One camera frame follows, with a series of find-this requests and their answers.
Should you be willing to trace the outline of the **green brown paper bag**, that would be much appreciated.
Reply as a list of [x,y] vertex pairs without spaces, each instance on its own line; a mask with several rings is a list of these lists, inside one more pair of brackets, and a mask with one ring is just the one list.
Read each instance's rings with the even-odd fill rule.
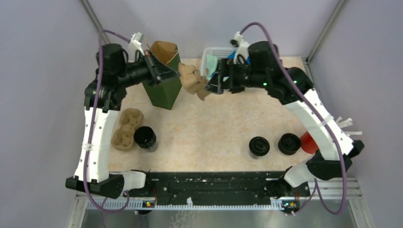
[[[176,44],[168,41],[156,41],[151,45],[151,52],[168,67],[178,70],[181,58]],[[143,84],[153,106],[171,110],[181,90],[180,79],[174,78],[155,87]]]

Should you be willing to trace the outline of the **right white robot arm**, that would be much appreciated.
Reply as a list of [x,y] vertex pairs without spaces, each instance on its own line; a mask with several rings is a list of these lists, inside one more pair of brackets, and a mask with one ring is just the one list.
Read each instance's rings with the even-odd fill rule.
[[306,161],[287,169],[275,182],[279,191],[291,196],[298,186],[319,179],[345,178],[364,144],[351,139],[322,104],[306,73],[298,67],[285,67],[277,45],[267,41],[249,44],[231,41],[233,50],[218,56],[205,50],[201,70],[208,76],[206,90],[222,94],[238,93],[246,87],[261,88],[277,99],[306,128],[317,150]]

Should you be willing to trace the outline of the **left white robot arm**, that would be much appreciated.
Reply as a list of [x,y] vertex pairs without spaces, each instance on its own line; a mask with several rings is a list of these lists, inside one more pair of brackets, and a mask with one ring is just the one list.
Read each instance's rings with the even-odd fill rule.
[[129,62],[128,53],[119,44],[99,48],[96,78],[85,89],[85,133],[80,160],[74,175],[66,179],[66,188],[112,199],[130,190],[140,196],[152,192],[152,183],[145,172],[108,170],[112,131],[126,88],[141,83],[157,86],[180,75],[150,50],[138,53],[139,59]]

